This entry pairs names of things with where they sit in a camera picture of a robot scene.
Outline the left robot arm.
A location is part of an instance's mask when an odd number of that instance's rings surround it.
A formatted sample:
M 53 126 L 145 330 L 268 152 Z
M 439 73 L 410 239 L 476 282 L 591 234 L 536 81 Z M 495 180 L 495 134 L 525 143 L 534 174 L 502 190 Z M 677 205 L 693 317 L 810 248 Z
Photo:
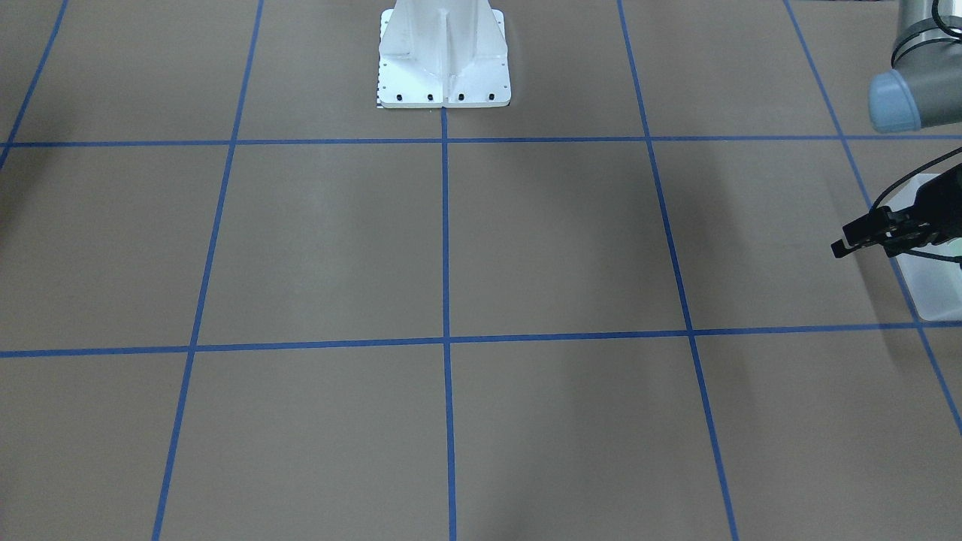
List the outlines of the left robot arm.
M 901 1 L 899 30 L 889 71 L 870 81 L 868 108 L 881 134 L 918 132 L 955 125 L 961 119 L 961 8 L 958 1 Z M 909 206 L 894 209 L 888 200 L 910 180 L 958 157 L 951 150 L 894 181 L 873 200 L 868 212 L 845 225 L 831 244 L 842 259 L 879 246 L 889 258 L 900 255 L 959 264 L 960 257 L 927 251 L 958 240 L 961 229 L 961 174 L 949 168 L 916 189 Z

